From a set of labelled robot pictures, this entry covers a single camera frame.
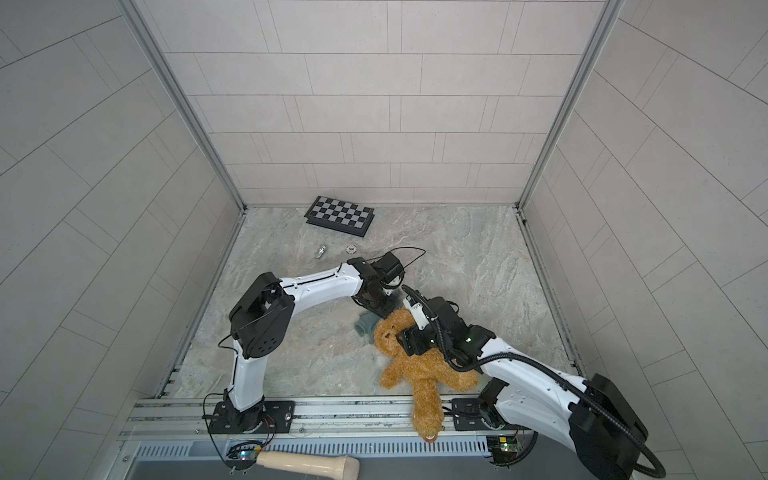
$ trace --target side wall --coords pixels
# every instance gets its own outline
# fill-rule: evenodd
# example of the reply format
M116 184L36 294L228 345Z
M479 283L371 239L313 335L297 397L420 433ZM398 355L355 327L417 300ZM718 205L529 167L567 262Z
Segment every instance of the side wall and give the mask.
M514 203L598 2L137 0L249 204Z
M86 475L237 216L111 0L0 2L0 477Z
M766 30L627 1L525 208L588 375L681 478L768 472Z

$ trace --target teddy bear face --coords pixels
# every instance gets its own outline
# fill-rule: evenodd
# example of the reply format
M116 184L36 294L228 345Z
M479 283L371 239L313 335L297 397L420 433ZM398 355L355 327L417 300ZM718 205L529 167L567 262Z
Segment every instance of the teddy bear face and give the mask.
M398 353L404 354L397 343L396 335L402 330L416 324L413 315L407 309L395 310L386 319L379 321L373 332L373 343L384 355L394 358Z

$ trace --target gray stone surface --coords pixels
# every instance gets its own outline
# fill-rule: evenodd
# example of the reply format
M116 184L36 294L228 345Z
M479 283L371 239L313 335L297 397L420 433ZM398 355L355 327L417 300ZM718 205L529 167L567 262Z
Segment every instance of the gray stone surface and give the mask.
M258 275L272 271L278 277L300 276L333 268L349 257L376 257L400 246L427 250L406 269L405 284L428 298L443 296L457 302L467 324L482 325L522 352L573 371L513 208L379 207L365 238L307 225L304 211L248 212L184 359L175 398L200 398L229 384L233 354L216 344L229 333L227 314L232 305ZM351 243L358 247L353 256L344 251ZM320 244L328 248L316 260ZM396 255L406 264L418 253L398 250ZM390 390L379 387L379 375L389 359L355 332L353 324L364 311L350 299L339 299L291 319L283 344L270 355L265 395L409 394L405 381ZM444 386L442 391L450 392Z

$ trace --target folding chess box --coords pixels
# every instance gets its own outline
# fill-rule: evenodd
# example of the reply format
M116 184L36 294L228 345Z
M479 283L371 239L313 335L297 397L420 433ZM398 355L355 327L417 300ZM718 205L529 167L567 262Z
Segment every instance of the folding chess box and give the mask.
M373 220L373 209L344 200L317 197L304 217L312 225L364 237Z

